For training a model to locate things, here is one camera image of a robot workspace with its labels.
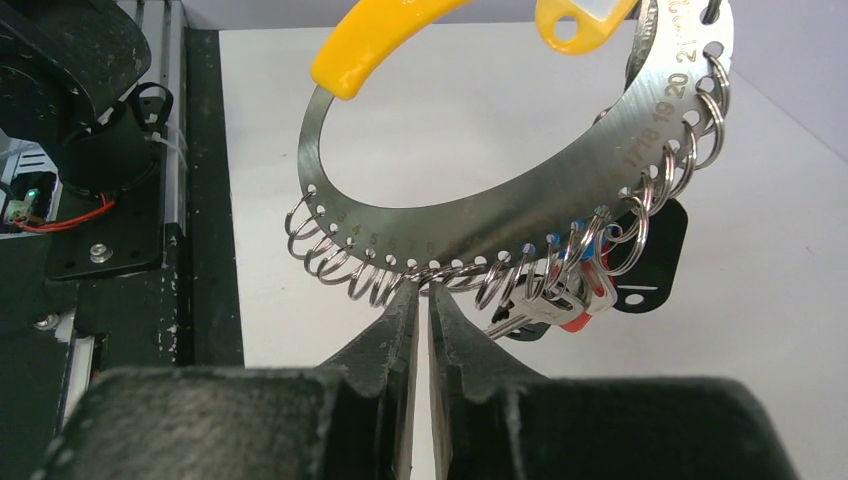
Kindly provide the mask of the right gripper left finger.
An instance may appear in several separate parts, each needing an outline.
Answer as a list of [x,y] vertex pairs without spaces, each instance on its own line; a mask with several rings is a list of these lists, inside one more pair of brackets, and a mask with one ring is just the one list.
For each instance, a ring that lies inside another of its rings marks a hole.
[[313,368],[119,368],[82,396],[37,479],[406,479],[418,287]]

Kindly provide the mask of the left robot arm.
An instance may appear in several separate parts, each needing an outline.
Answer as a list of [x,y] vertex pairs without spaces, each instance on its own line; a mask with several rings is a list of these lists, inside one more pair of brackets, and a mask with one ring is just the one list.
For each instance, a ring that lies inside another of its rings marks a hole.
[[80,197],[135,189],[158,169],[151,137],[174,106],[165,90],[148,120],[151,64],[142,30],[114,1],[4,1],[1,129],[38,144]]

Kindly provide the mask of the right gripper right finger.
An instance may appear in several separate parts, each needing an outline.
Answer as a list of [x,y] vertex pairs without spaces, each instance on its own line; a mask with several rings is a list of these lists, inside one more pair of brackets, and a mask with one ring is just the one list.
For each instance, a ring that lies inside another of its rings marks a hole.
[[439,479],[794,479],[767,413],[719,377],[548,378],[429,293]]

